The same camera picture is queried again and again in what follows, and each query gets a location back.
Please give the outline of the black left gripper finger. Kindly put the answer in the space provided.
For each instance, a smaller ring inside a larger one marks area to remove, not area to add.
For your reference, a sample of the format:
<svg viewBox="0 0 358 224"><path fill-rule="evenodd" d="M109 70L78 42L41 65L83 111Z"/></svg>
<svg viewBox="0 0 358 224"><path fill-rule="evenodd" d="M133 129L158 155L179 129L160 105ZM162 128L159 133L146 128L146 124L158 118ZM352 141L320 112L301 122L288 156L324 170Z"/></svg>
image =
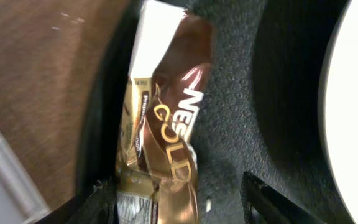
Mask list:
<svg viewBox="0 0 358 224"><path fill-rule="evenodd" d="M323 221L295 205L250 172L244 172L241 202L247 224L319 224Z"/></svg>

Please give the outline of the brown gold coffee wrapper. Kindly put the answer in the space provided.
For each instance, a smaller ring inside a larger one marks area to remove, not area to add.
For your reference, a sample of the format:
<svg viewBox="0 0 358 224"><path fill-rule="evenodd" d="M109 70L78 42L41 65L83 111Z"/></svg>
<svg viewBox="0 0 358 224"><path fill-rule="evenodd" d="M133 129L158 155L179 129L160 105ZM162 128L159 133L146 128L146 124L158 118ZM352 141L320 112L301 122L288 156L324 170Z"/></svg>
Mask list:
<svg viewBox="0 0 358 224"><path fill-rule="evenodd" d="M213 27L146 1L132 49L117 145L119 223L198 223L190 138L213 59Z"/></svg>

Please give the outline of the round black serving tray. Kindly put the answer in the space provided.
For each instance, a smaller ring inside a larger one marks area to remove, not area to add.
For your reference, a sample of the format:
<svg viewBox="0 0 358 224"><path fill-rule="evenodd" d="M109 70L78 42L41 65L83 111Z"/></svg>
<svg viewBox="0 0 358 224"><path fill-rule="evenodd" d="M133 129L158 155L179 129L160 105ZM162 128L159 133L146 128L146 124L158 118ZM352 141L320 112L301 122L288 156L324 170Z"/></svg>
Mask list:
<svg viewBox="0 0 358 224"><path fill-rule="evenodd" d="M244 172L251 172L326 223L350 223L318 134L318 84L326 46L345 1L186 1L217 30L216 61L196 122L202 223L242 223ZM108 173L112 109L121 91L119 47L132 38L129 1L40 1L51 50L45 105L55 128L59 176L45 186L50 208ZM106 55L101 53L108 46Z"/></svg>

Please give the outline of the pale green plate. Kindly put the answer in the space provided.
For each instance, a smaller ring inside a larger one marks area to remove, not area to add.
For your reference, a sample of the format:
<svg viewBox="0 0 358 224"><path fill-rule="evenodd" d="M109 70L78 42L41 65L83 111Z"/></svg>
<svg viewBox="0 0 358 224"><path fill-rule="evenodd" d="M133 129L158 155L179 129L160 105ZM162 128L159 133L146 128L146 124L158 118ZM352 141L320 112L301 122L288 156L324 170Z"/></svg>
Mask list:
<svg viewBox="0 0 358 224"><path fill-rule="evenodd" d="M326 48L318 121L337 191L358 223L358 0L346 4Z"/></svg>

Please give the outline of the clear plastic bin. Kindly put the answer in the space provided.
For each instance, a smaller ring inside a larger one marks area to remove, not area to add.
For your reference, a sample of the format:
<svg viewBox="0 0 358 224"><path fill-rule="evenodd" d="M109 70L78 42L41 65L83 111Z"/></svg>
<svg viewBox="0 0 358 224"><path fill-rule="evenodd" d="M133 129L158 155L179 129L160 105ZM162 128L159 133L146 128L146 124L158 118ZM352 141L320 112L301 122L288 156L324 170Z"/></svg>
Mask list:
<svg viewBox="0 0 358 224"><path fill-rule="evenodd" d="M36 223L51 212L0 132L0 223Z"/></svg>

